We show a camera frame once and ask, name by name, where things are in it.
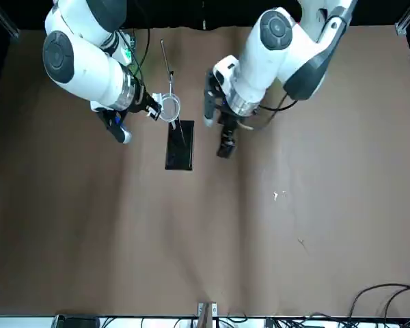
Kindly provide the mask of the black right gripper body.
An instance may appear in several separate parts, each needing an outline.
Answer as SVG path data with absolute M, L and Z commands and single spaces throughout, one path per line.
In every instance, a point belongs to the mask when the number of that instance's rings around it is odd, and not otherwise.
M 146 87 L 137 77 L 133 78 L 132 86 L 134 87 L 134 95 L 130 105 L 127 107 L 127 111 L 131 113 L 147 111 L 147 106 L 145 103 L 147 93 Z

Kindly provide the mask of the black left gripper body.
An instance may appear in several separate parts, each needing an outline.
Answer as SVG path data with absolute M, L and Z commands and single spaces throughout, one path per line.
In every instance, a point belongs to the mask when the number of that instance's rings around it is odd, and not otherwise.
M 238 127 L 239 117 L 233 113 L 222 111 L 219 116 L 219 123 L 222 125 L 223 134 L 233 134 Z

